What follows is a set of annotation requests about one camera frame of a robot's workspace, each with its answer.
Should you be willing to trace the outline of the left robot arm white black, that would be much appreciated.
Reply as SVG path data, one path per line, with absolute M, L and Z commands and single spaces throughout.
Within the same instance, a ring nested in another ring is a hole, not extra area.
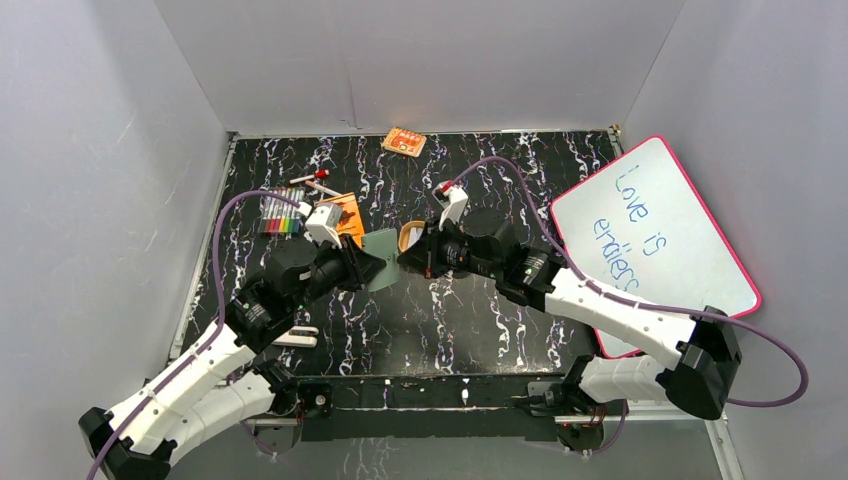
M 348 235 L 340 247 L 284 241 L 176 361 L 123 402 L 80 417 L 94 469 L 109 479 L 163 479 L 185 454 L 230 426 L 293 412 L 298 382 L 273 360 L 220 384 L 289 332 L 311 303 L 335 290 L 370 286 L 395 266 L 395 257 L 368 253 Z

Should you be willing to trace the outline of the green card holder wallet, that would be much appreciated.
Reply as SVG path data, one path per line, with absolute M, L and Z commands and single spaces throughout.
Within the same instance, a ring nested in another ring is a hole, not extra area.
M 386 228 L 369 232 L 363 236 L 363 250 L 385 262 L 375 278 L 368 284 L 368 292 L 373 293 L 390 287 L 400 278 L 397 263 L 398 232 L 395 228 Z

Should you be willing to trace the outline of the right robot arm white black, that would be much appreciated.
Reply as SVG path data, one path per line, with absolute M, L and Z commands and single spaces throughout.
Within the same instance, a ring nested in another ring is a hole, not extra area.
M 592 290 L 551 248 L 521 243 L 514 227 L 489 208 L 460 224 L 410 221 L 398 249 L 399 263 L 426 278 L 454 273 L 491 279 L 502 297 L 519 306 L 579 321 L 642 351 L 640 357 L 576 361 L 563 384 L 571 411 L 587 414 L 614 400 L 654 400 L 706 420 L 723 413 L 742 356 L 731 325 L 715 320 L 716 309 L 654 312 L 633 295 L 616 302 Z

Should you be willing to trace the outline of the tan oval tray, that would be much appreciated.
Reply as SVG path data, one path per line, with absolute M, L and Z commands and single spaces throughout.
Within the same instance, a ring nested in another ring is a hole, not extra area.
M 426 232 L 427 223 L 424 220 L 412 220 L 404 224 L 398 235 L 398 250 L 406 252 Z

